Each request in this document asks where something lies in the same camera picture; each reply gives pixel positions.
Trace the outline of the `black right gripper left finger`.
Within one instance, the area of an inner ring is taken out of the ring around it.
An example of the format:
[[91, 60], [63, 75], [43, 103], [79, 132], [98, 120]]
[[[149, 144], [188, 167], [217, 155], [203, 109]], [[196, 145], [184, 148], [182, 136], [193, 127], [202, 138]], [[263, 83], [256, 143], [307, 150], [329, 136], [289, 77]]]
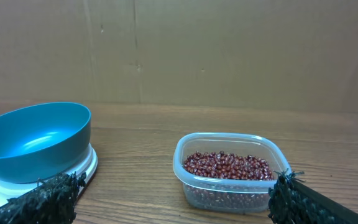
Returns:
[[80, 189], [86, 187], [86, 174], [58, 173], [38, 180], [37, 187], [7, 200], [0, 208], [0, 224], [71, 224]]

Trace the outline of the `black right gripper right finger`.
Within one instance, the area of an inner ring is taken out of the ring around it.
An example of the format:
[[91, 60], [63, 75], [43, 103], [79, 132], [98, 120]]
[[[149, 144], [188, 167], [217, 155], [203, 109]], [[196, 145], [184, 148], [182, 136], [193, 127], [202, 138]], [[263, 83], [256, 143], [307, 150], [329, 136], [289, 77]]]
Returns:
[[277, 224], [358, 224], [358, 213], [307, 187], [301, 172], [278, 172], [268, 190], [268, 217]]

